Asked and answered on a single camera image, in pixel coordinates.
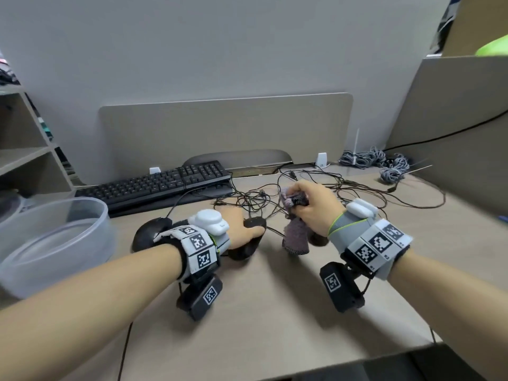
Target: keyboard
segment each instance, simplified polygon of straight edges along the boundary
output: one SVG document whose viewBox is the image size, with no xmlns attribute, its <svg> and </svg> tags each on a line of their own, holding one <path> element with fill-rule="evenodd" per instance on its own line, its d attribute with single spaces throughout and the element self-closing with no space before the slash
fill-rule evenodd
<svg viewBox="0 0 508 381">
<path fill-rule="evenodd" d="M 142 207 L 143 204 L 158 202 L 164 198 L 180 197 L 181 194 L 194 189 L 227 183 L 230 179 L 231 174 L 218 161 L 214 160 L 137 178 L 82 188 L 76 192 L 76 196 L 100 199 L 108 205 L 111 216 L 115 212 L 126 209 L 135 210 L 137 207 Z"/>
</svg>

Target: wooden desk surface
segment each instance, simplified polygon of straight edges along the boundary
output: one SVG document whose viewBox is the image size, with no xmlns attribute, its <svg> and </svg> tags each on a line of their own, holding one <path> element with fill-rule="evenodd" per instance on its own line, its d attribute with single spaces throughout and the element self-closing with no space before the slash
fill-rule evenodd
<svg viewBox="0 0 508 381">
<path fill-rule="evenodd" d="M 377 178 L 378 174 L 369 174 L 352 179 L 384 187 Z M 244 191 L 276 179 L 241 178 L 235 183 Z M 290 184 L 285 178 L 280 183 Z M 404 179 L 395 194 L 419 206 L 442 199 L 435 188 L 415 177 Z M 362 197 L 379 202 L 368 194 Z M 184 219 L 207 206 L 207 202 L 178 206 L 171 217 Z M 415 237 L 412 245 L 419 254 L 508 289 L 506 224 L 450 195 L 438 209 L 390 203 L 386 212 L 394 224 Z M 156 210 L 113 219 L 118 229 L 117 256 L 129 253 L 140 225 L 166 213 Z M 278 214 L 268 224 L 282 231 L 287 222 Z M 405 352 L 432 342 L 427 324 L 387 282 L 372 281 L 365 307 L 337 313 L 319 278 L 321 266 L 340 261 L 334 247 L 311 247 L 310 254 L 291 259 L 281 241 L 268 230 L 248 262 L 225 258 L 218 272 L 224 289 L 199 323 L 176 309 L 178 287 L 169 286 L 135 320 L 122 380 L 255 381 Z M 357 283 L 363 288 L 365 278 Z M 65 380 L 116 379 L 124 340 L 125 332 Z"/>
</svg>

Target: clear plastic bowl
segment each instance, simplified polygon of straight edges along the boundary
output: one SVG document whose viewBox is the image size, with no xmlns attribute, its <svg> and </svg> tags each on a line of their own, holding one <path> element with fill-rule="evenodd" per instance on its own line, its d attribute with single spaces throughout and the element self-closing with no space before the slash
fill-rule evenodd
<svg viewBox="0 0 508 381">
<path fill-rule="evenodd" d="M 106 204 L 72 198 L 35 207 L 0 225 L 0 284 L 27 298 L 108 261 L 116 235 Z"/>
</svg>

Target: right arm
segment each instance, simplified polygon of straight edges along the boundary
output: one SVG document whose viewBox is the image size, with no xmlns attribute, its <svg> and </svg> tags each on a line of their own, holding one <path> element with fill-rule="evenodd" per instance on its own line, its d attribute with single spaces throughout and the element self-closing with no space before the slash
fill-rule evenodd
<svg viewBox="0 0 508 381">
<path fill-rule="evenodd" d="M 346 209 L 323 185 L 298 181 L 306 207 L 295 213 L 316 233 L 328 236 Z M 508 293 L 412 250 L 393 266 L 388 281 L 462 359 L 488 380 L 508 377 Z"/>
</svg>

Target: bright green object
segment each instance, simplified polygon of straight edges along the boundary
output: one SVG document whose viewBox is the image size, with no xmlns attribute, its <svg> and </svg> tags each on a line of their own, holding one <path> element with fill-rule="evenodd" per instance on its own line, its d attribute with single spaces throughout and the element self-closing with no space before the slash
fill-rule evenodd
<svg viewBox="0 0 508 381">
<path fill-rule="evenodd" d="M 508 35 L 484 45 L 476 56 L 508 56 Z"/>
</svg>

